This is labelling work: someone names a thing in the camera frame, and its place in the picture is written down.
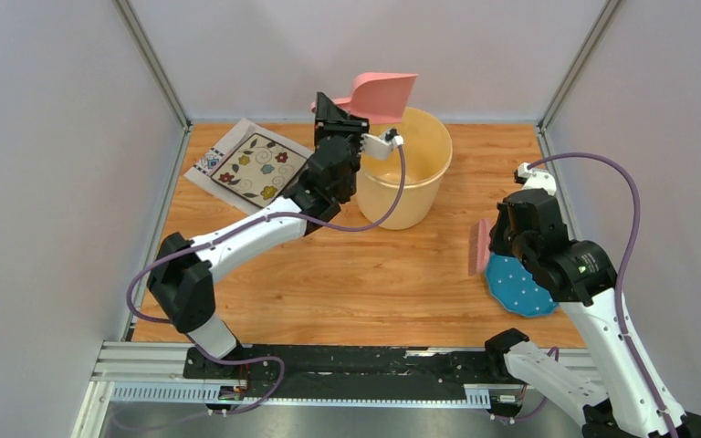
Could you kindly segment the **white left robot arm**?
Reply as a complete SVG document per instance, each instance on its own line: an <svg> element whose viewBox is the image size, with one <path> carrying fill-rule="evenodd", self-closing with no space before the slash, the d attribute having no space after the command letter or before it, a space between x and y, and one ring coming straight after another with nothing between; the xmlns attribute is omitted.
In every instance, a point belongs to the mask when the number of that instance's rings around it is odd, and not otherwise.
<svg viewBox="0 0 701 438"><path fill-rule="evenodd" d="M162 241L146 287L177 332L208 353L218 377L242 367L238 341L216 314L214 286L249 260L327 225L356 191L368 119L317 95L314 151L297 179L255 214L207 235Z"/></svg>

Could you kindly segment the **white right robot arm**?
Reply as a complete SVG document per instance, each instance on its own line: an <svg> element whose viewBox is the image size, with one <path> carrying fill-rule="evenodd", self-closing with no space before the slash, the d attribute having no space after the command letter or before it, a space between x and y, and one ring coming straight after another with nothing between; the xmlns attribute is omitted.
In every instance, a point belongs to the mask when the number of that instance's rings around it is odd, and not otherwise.
<svg viewBox="0 0 701 438"><path fill-rule="evenodd" d="M571 240L558 200L543 189L512 193L497 209L490 250L516 258L560 305L585 342L602 387L541 352L516 328L486 341L487 376L534 386L584 437L701 437L701 415L676 401L634 339L605 251L592 241Z"/></svg>

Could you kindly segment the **pink hand brush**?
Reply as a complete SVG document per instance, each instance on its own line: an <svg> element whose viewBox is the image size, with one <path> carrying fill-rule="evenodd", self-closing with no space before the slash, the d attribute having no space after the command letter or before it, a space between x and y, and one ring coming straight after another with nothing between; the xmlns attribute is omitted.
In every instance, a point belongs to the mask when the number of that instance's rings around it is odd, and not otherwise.
<svg viewBox="0 0 701 438"><path fill-rule="evenodd" d="M469 232L467 273L477 276L483 273L491 255L491 221L487 218L479 220Z"/></svg>

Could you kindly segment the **pink dustpan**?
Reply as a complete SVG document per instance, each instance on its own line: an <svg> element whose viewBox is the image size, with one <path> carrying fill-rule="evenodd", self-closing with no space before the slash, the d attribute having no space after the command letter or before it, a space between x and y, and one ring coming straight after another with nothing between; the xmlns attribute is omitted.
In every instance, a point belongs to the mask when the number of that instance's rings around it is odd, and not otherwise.
<svg viewBox="0 0 701 438"><path fill-rule="evenodd" d="M416 73L365 72L351 83L350 95L331 100L341 110L370 124L399 123L407 108Z"/></svg>

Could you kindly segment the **cream plastic bucket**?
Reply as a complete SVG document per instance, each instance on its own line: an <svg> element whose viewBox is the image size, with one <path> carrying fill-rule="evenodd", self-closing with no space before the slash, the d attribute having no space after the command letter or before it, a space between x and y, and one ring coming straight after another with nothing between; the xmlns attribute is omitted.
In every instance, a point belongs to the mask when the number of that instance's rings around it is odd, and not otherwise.
<svg viewBox="0 0 701 438"><path fill-rule="evenodd" d="M382 228L403 230L420 223L429 213L441 181L453 158L453 141L446 126L434 115L408 107L393 125L403 136L405 172L398 151L385 160L361 156L355 200L371 222L388 212L404 183L403 193Z"/></svg>

